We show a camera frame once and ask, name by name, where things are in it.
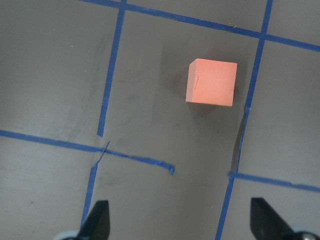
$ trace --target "orange cube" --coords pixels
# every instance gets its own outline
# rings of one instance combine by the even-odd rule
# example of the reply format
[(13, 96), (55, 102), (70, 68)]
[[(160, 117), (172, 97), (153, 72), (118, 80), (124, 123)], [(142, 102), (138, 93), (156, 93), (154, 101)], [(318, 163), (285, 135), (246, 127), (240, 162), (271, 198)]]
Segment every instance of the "orange cube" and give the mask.
[(232, 106), (237, 64), (197, 58), (189, 66), (186, 102)]

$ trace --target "blue tape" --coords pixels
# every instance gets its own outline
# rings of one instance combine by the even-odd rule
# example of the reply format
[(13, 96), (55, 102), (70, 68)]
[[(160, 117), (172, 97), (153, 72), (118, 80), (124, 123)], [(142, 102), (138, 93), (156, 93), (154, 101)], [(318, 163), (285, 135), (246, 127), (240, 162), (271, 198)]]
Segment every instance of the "blue tape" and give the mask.
[(48, 145), (63, 147), (67, 149), (76, 149), (76, 150), (81, 150), (81, 151), (86, 151), (91, 153), (98, 152), (100, 150), (103, 151), (102, 148), (98, 148), (94, 146), (88, 146), (88, 145), (83, 145), (83, 144), (78, 144), (78, 143), (73, 143), (68, 141), (54, 140), (54, 139), (40, 137), (40, 136), (26, 135), (26, 134), (12, 132), (12, 131), (0, 130), (0, 136), (12, 138), (12, 139), (25, 140), (25, 141), (34, 142), (34, 143), (48, 144)]
[(263, 16), (263, 21), (262, 21), (262, 27), (261, 27), (261, 32), (263, 34), (267, 33), (268, 26), (269, 26), (269, 21), (270, 21), (270, 15), (271, 15), (271, 10), (272, 10), (272, 4), (274, 0), (268, 0), (266, 2), (265, 6), (265, 11), (264, 11), (264, 16)]
[(285, 44), (285, 45), (289, 45), (289, 46), (293, 46), (301, 49), (320, 52), (320, 46), (302, 42), (302, 41), (296, 41), (296, 40), (292, 40), (292, 39), (288, 39), (280, 36), (269, 35), (269, 34), (265, 36), (265, 39), (275, 43), (280, 43), (280, 44)]
[[(167, 19), (176, 20), (176, 21), (179, 21), (182, 23), (193, 24), (193, 25), (197, 25), (197, 26), (201, 26), (201, 27), (205, 27), (205, 28), (211, 28), (211, 29), (216, 29), (216, 30), (226, 30), (226, 31), (229, 31), (234, 34), (240, 34), (240, 35), (253, 37), (253, 38), (260, 38), (262, 36), (262, 34), (257, 31), (252, 31), (252, 30), (248, 30), (248, 29), (244, 29), (244, 28), (240, 28), (240, 27), (233, 27), (233, 26), (229, 26), (229, 25), (224, 25), (224, 24), (220, 24), (220, 23), (216, 23), (216, 22), (201, 20), (198, 18), (183, 16), (183, 15), (174, 14), (174, 13), (170, 13), (170, 12), (159, 11), (156, 9), (146, 8), (146, 7), (137, 6), (137, 5), (133, 5), (133, 4), (121, 3), (118, 1), (112, 1), (112, 0), (80, 0), (80, 1), (91, 3), (91, 4), (98, 4), (98, 5), (102, 5), (102, 6), (107, 6), (107, 7), (111, 7), (111, 8), (123, 8), (125, 10), (132, 11), (132, 12), (152, 15), (152, 16), (156, 16), (156, 17), (163, 17), (163, 18), (167, 18)], [(266, 33), (268, 30), (270, 13), (272, 10), (272, 4), (273, 4), (272, 0), (269, 0), (266, 4), (265, 15), (263, 18), (262, 28), (261, 28), (261, 31), (263, 33)], [(265, 38), (265, 40), (268, 40), (271, 42), (281, 43), (281, 44), (285, 44), (285, 45), (294, 46), (297, 48), (320, 52), (320, 46), (318, 46), (318, 45), (314, 45), (314, 44), (310, 44), (310, 43), (306, 43), (306, 42), (302, 42), (302, 41), (297, 41), (297, 40), (292, 40), (292, 39), (285, 38), (285, 37), (269, 35), (269, 34), (264, 34), (263, 37)]]
[(245, 101), (244, 126), (243, 126), (243, 130), (242, 130), (241, 138), (240, 138), (239, 153), (238, 153), (238, 158), (237, 158), (236, 168), (235, 168), (236, 173), (239, 171), (241, 149), (242, 149), (242, 144), (244, 141), (246, 126), (247, 126), (248, 117), (249, 117), (250, 110), (251, 110), (252, 101), (254, 98), (254, 92), (255, 92), (255, 88), (256, 88), (258, 72), (259, 72), (262, 53), (263, 53), (264, 45), (265, 45), (266, 33), (268, 30), (269, 21), (270, 21), (272, 4), (273, 4), (273, 0), (268, 0), (266, 3), (266, 6), (265, 6), (265, 12), (264, 12), (264, 17), (263, 17), (263, 22), (262, 22), (262, 27), (261, 27), (261, 36), (259, 38), (258, 46), (257, 46), (256, 53), (255, 53), (248, 94), (246, 96), (246, 101)]
[(243, 174), (236, 172), (234, 174), (234, 177), (236, 179), (243, 179), (253, 182), (259, 182), (263, 184), (271, 184), (271, 185), (277, 185), (292, 189), (299, 189), (299, 190), (305, 190), (305, 191), (311, 191), (311, 192), (317, 192), (320, 193), (320, 187), (312, 186), (312, 185), (306, 185), (306, 184), (294, 184), (289, 181), (283, 181), (278, 179), (272, 179), (268, 177), (262, 177), (262, 176), (255, 176), (255, 175), (249, 175), (249, 174)]
[(261, 33), (257, 31), (252, 31), (252, 30), (248, 30), (240, 27), (233, 27), (230, 25), (225, 25), (225, 24), (216, 23), (212, 21), (206, 21), (206, 20), (202, 20), (194, 17), (174, 14), (166, 11), (160, 11), (160, 10), (151, 9), (143, 6), (137, 6), (137, 5), (128, 4), (128, 3), (120, 3), (120, 2), (115, 3), (112, 0), (81, 0), (81, 1), (92, 3), (92, 4), (108, 6), (112, 8), (121, 8), (127, 11), (136, 12), (140, 14), (147, 14), (155, 17), (172, 19), (178, 22), (193, 24), (193, 25), (197, 25), (205, 28), (225, 30), (234, 34), (240, 34), (240, 35), (249, 36), (253, 38), (259, 38), (261, 35)]
[[(39, 144), (47, 144), (47, 145), (52, 145), (52, 146), (57, 146), (57, 147), (62, 147), (67, 149), (81, 150), (81, 151), (86, 151), (91, 153), (103, 152), (105, 150), (102, 147), (83, 145), (83, 144), (78, 144), (78, 143), (73, 143), (68, 141), (54, 140), (46, 137), (26, 135), (22, 133), (5, 131), (5, 130), (0, 130), (0, 136), (39, 143)], [(175, 172), (175, 166), (170, 163), (166, 163), (164, 161), (156, 160), (149, 157), (126, 155), (126, 154), (123, 154), (117, 151), (111, 151), (111, 150), (106, 150), (105, 152), (107, 154), (111, 154), (120, 158), (127, 158), (131, 160), (139, 161), (145, 164), (159, 166), (161, 168), (169, 170), (171, 175)]]
[(92, 195), (94, 192), (94, 186), (95, 186), (95, 181), (96, 181), (97, 170), (98, 170), (98, 163), (94, 164), (91, 168), (91, 171), (90, 171), (88, 187), (86, 190), (82, 219), (81, 219), (81, 226), (84, 225), (86, 218), (87, 218), (87, 215), (88, 215), (88, 212), (89, 212), (89, 209), (90, 209)]
[(215, 238), (214, 238), (215, 240), (221, 239), (222, 232), (224, 230), (224, 225), (225, 225), (225, 221), (226, 221), (226, 217), (227, 217), (230, 198), (231, 198), (232, 190), (234, 187), (234, 179), (235, 179), (234, 175), (230, 174), (229, 175), (229, 183), (228, 183), (228, 186), (226, 187), (226, 191), (225, 191), (225, 196), (224, 196), (222, 210), (221, 210), (221, 214), (220, 214), (220, 218), (219, 218), (219, 223), (218, 223), (218, 227), (217, 227)]
[(126, 155), (126, 154), (112, 151), (112, 150), (108, 150), (108, 149), (105, 152), (108, 154), (112, 154), (114, 156), (120, 157), (120, 158), (127, 158), (127, 159), (131, 159), (131, 160), (142, 162), (142, 163), (149, 164), (149, 165), (158, 165), (164, 169), (169, 170), (171, 175), (173, 175), (175, 173), (175, 166), (168, 164), (164, 161), (159, 161), (159, 160), (149, 158), (149, 157)]
[(109, 105), (110, 91), (111, 91), (111, 86), (112, 86), (112, 81), (113, 81), (113, 76), (114, 76), (114, 71), (116, 66), (120, 36), (121, 36), (124, 19), (125, 19), (125, 10), (120, 8), (118, 17), (116, 20), (109, 66), (106, 74), (104, 93), (103, 93), (103, 99), (101, 104), (100, 118), (99, 118), (98, 130), (97, 130), (97, 135), (100, 137), (104, 135), (105, 125), (106, 125), (106, 114), (107, 114), (108, 105)]

